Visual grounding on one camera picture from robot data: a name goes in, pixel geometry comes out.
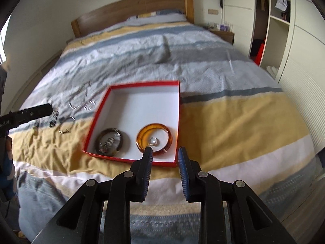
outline black handheld tool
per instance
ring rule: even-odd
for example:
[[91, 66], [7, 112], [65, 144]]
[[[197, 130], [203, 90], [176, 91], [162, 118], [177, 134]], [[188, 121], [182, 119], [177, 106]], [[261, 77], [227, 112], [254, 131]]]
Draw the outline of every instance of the black handheld tool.
[[[5, 141], [9, 130], [29, 121], [51, 115], [52, 112], [52, 105], [43, 104], [17, 112], [10, 112], [9, 114], [0, 117], [0, 173], [3, 171], [4, 154], [6, 150]], [[0, 190], [0, 200], [2, 202], [8, 200], [2, 190]]]
[[226, 244], [224, 207], [227, 202], [234, 244], [296, 244], [280, 221], [243, 181], [219, 181], [178, 150], [183, 193], [190, 203], [201, 202], [199, 244]]
[[142, 159], [113, 180], [86, 181], [36, 236], [33, 244], [98, 243], [107, 200], [104, 243], [130, 244], [130, 202], [145, 200], [151, 167], [152, 148], [146, 147]]

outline jewelry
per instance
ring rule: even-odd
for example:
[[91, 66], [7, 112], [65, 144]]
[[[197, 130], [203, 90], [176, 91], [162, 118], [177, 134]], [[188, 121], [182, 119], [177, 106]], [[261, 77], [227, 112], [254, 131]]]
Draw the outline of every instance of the jewelry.
[[90, 111], [95, 105], [96, 105], [96, 103], [91, 100], [91, 101], [87, 102], [83, 108], [86, 111]]
[[[90, 87], [90, 82], [91, 82], [91, 80], [87, 81], [87, 82], [84, 84], [84, 86], [82, 86], [82, 87], [81, 87], [77, 92], [74, 93], [74, 95], [76, 96], [76, 95], [78, 95], [79, 93], [81, 93], [81, 92], [83, 91], [83, 89], [86, 87], [86, 84], [88, 84], [89, 87]], [[88, 102], [86, 102], [86, 103], [83, 103], [83, 104], [79, 104], [79, 105], [77, 105], [77, 106], [74, 106], [74, 105], [71, 103], [71, 101], [69, 101], [68, 104], [69, 104], [70, 108], [73, 109], [73, 110], [77, 110], [77, 109], [79, 109], [79, 108], [81, 108], [81, 107], [83, 106], [83, 108], [84, 108], [86, 111], [90, 111], [90, 110], [91, 110], [91, 109], [96, 105], [96, 103], [95, 103], [93, 100], [90, 100], [90, 101], [88, 101]]]
[[[112, 146], [117, 143], [118, 139], [114, 137], [109, 137], [105, 142], [101, 142], [103, 137], [108, 134], [108, 133], [116, 133], [117, 136], [119, 137], [120, 141], [117, 144], [117, 148], [113, 152], [109, 152]], [[115, 156], [121, 149], [123, 144], [123, 136], [121, 132], [118, 129], [114, 128], [109, 128], [105, 129], [100, 134], [97, 136], [95, 140], [95, 150], [96, 152], [101, 155], [101, 156], [107, 156], [107, 157], [113, 157]]]
[[151, 137], [148, 140], [148, 145], [149, 146], [157, 146], [158, 144], [158, 139], [156, 139], [155, 137]]
[[49, 127], [54, 127], [56, 125], [58, 116], [59, 116], [59, 112], [57, 110], [53, 110], [52, 114], [50, 115], [51, 121]]
[[[76, 121], [76, 119], [73, 116], [70, 116], [70, 117], [66, 118], [61, 124], [63, 124], [65, 121], [67, 121], [70, 118], [72, 118], [74, 122]], [[66, 130], [63, 130], [63, 131], [60, 129], [59, 132], [61, 134], [69, 133], [71, 131], [71, 129], [72, 129], [72, 126], [73, 126], [73, 124], [71, 125], [70, 129], [66, 129]]]
[[[163, 125], [163, 124], [158, 124], [158, 123], [154, 123], [154, 124], [149, 124], [149, 125], [146, 125], [144, 128], [142, 128], [138, 135], [137, 135], [137, 139], [135, 141], [135, 143], [137, 144], [137, 147], [139, 149], [139, 151], [141, 151], [142, 153], [144, 153], [144, 149], [145, 147], [143, 146], [143, 138], [145, 137], [145, 134], [152, 130], [152, 129], [162, 129], [164, 130], [167, 135], [168, 135], [168, 141], [167, 141], [167, 144], [161, 149], [161, 150], [158, 150], [158, 151], [154, 151], [153, 152], [153, 156], [158, 156], [158, 155], [161, 155], [163, 153], [166, 153], [167, 150], [170, 148], [170, 146], [172, 145], [173, 143], [173, 136], [172, 134], [170, 133], [169, 129]], [[158, 140], [155, 138], [155, 137], [151, 137], [148, 142], [146, 143], [147, 145], [149, 146], [156, 146], [158, 144]]]

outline red box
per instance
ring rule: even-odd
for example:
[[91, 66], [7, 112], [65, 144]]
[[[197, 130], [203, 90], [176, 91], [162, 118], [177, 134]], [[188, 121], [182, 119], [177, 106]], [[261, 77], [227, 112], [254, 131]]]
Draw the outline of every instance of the red box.
[[[160, 123], [173, 136], [170, 149], [153, 157], [154, 166], [177, 166], [177, 138], [179, 124], [179, 81], [143, 82], [110, 86], [89, 129], [83, 151], [93, 157], [132, 163], [142, 158], [135, 140], [146, 125]], [[116, 128], [123, 135], [123, 145], [114, 157], [98, 155], [95, 139], [101, 131]], [[158, 145], [164, 145], [164, 138]]]

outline orange bracelet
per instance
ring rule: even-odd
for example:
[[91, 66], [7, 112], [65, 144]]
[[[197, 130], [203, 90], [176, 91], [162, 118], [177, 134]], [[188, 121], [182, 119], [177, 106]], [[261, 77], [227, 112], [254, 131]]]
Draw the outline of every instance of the orange bracelet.
[[141, 130], [140, 130], [140, 132], [138, 133], [138, 135], [137, 135], [137, 139], [136, 139], [136, 144], [137, 144], [137, 146], [138, 146], [138, 149], [139, 149], [139, 151], [141, 151], [142, 153], [144, 153], [144, 149], [146, 148], [146, 146], [143, 146], [143, 141], [142, 141], [142, 139], [143, 139], [143, 137], [144, 137], [144, 135], [148, 132], [148, 131], [150, 131], [150, 130], [152, 130], [152, 129], [162, 129], [162, 130], [164, 130], [167, 134], [168, 134], [168, 141], [167, 141], [167, 144], [161, 149], [161, 150], [158, 150], [158, 151], [154, 151], [153, 152], [153, 156], [158, 156], [158, 155], [161, 155], [161, 154], [163, 154], [163, 153], [166, 153], [167, 152], [167, 150], [170, 148], [170, 146], [172, 145], [172, 143], [173, 143], [173, 136], [172, 136], [172, 134], [170, 133], [170, 131], [169, 131], [169, 129], [165, 126], [165, 125], [163, 125], [163, 124], [158, 124], [158, 123], [153, 123], [153, 124], [149, 124], [149, 125], [146, 125], [144, 128], [142, 128]]

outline window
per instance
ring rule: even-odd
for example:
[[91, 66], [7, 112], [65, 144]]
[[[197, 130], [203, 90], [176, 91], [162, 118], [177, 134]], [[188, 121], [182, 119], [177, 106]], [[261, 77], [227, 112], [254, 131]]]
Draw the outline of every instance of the window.
[[9, 16], [7, 22], [4, 24], [4, 26], [3, 26], [3, 28], [1, 29], [1, 32], [0, 32], [0, 40], [1, 40], [0, 41], [0, 64], [4, 63], [7, 60], [7, 58], [5, 57], [5, 54], [4, 54], [3, 45], [4, 45], [5, 35], [7, 33], [7, 28], [8, 28], [8, 23], [9, 23], [10, 16]]

